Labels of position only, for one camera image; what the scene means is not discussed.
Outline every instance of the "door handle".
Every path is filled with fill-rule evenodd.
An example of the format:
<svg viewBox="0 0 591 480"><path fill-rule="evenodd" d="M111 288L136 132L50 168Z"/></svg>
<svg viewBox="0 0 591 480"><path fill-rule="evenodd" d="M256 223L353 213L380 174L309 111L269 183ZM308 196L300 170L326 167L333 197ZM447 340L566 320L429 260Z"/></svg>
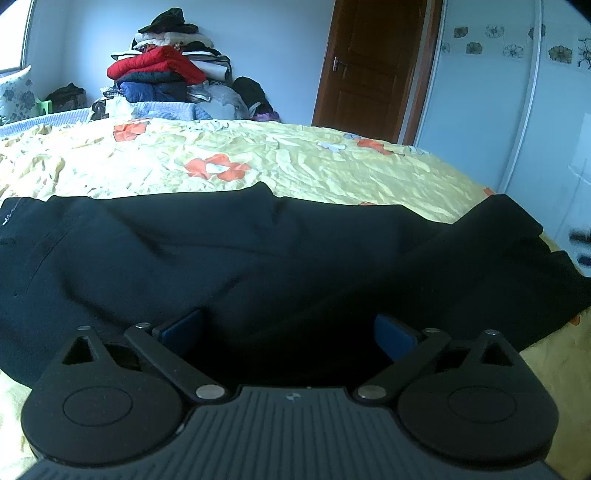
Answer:
<svg viewBox="0 0 591 480"><path fill-rule="evenodd" d="M340 60L338 57L335 57L335 59L333 60L333 72L338 71L339 65L343 65L345 67L349 66L348 63L345 63L344 61Z"/></svg>

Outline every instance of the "wooden door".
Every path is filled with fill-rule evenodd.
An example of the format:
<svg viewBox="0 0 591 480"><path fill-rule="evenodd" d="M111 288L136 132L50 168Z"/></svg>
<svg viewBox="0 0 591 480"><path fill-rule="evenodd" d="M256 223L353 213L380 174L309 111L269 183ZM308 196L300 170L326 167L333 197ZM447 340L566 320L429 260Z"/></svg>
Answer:
<svg viewBox="0 0 591 480"><path fill-rule="evenodd" d="M313 125L397 142L426 0L337 0Z"/></svg>

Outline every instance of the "bed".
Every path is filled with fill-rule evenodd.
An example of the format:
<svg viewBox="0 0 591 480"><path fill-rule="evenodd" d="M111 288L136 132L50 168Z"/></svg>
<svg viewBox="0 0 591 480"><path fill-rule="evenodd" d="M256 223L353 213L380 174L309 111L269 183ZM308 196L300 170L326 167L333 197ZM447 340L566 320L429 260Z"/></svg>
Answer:
<svg viewBox="0 0 591 480"><path fill-rule="evenodd" d="M396 203L451 223L491 194L427 152L327 128L81 119L58 127L38 122L7 137L0 131L0 202L238 190L263 181L276 196L368 208ZM591 310L522 355L560 410L547 461L566 479L583 480L591 473ZM0 480L34 462L20 429L28 393L0 371Z"/></svg>

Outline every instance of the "blue blanket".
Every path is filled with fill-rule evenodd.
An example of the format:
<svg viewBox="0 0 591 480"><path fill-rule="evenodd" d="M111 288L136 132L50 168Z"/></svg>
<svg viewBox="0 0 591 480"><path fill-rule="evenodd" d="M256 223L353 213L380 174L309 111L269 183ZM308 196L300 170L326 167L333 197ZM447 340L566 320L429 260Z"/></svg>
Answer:
<svg viewBox="0 0 591 480"><path fill-rule="evenodd" d="M196 103L186 102L140 102L134 104L137 118L157 117L167 120L211 120L203 108ZM43 115L0 127L0 138L9 135L15 135L29 130L31 127L40 124L60 125L75 124L76 122L86 122L90 116L90 108L82 108L69 112L52 113Z"/></svg>

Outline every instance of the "orange flower pattern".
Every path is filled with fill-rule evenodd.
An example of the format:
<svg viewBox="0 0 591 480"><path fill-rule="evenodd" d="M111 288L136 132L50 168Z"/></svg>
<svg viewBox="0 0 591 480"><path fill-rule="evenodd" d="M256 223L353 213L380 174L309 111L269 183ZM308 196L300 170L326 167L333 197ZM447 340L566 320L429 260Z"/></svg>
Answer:
<svg viewBox="0 0 591 480"><path fill-rule="evenodd" d="M146 123L135 123L125 125L115 125L113 128L113 136L116 142L128 142L135 140L137 136L146 132Z"/></svg>
<svg viewBox="0 0 591 480"><path fill-rule="evenodd" d="M209 180L217 175L223 181L243 179L246 172L251 169L246 163L231 162L228 156L223 153L218 153L205 160L194 158L185 165L185 168L189 171L189 177Z"/></svg>
<svg viewBox="0 0 591 480"><path fill-rule="evenodd" d="M390 152L390 150L386 150L384 148L383 143L376 142L370 138L362 138L361 140L357 141L357 144L360 147L373 148L376 152L380 152L382 155L394 155L394 152Z"/></svg>

